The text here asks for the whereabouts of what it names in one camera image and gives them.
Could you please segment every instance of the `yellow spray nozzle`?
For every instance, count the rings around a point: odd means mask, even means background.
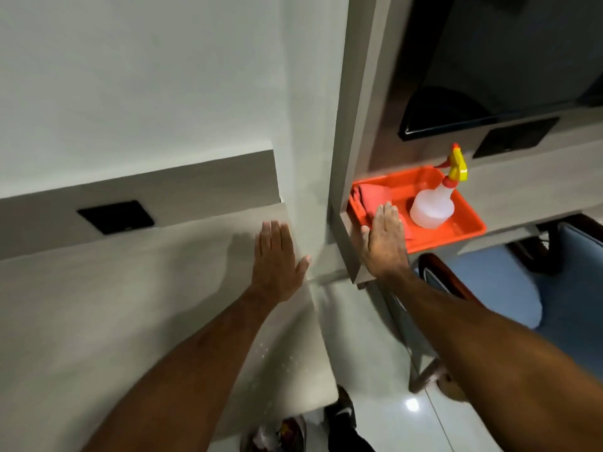
[[[463,158],[461,152],[461,146],[454,143],[452,144],[452,152],[448,156],[450,162],[450,172],[448,177],[453,181],[466,181],[467,180],[467,163]]]

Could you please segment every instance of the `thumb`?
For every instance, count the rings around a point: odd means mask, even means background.
[[[371,229],[366,225],[363,225],[360,228],[360,232],[362,233],[362,253],[368,254],[368,240],[371,235]]]
[[[311,261],[310,256],[305,256],[297,264],[296,276],[297,276],[297,280],[299,281],[300,285],[303,282],[304,277],[306,276],[306,271],[307,271],[307,268],[310,266],[310,261]]]

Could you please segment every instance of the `foot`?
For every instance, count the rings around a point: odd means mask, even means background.
[[[350,422],[352,428],[356,428],[356,413],[354,412],[354,405],[351,402],[350,395],[340,385],[337,386],[339,392],[339,399],[335,404],[331,404],[324,408],[324,417],[329,422],[329,425],[333,425],[335,419],[337,422],[347,420]]]

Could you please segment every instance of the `plastic tray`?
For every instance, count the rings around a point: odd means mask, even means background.
[[[486,225],[458,190],[454,190],[451,196],[455,205],[454,214],[438,228],[422,228],[411,220],[410,210],[414,197],[421,190],[436,188],[443,178],[444,175],[440,170],[431,166],[422,166],[377,178],[356,181],[353,186],[375,184],[391,189],[393,204],[398,206],[398,211],[403,215],[412,234],[412,238],[406,240],[406,249],[411,254],[480,236],[486,232]],[[362,204],[353,199],[351,195],[349,204],[358,222],[370,227],[370,219]]]

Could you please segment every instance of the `person's left hand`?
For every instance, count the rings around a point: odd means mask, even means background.
[[[296,263],[289,225],[263,222],[256,235],[251,289],[274,305],[287,301],[301,287],[310,257]]]

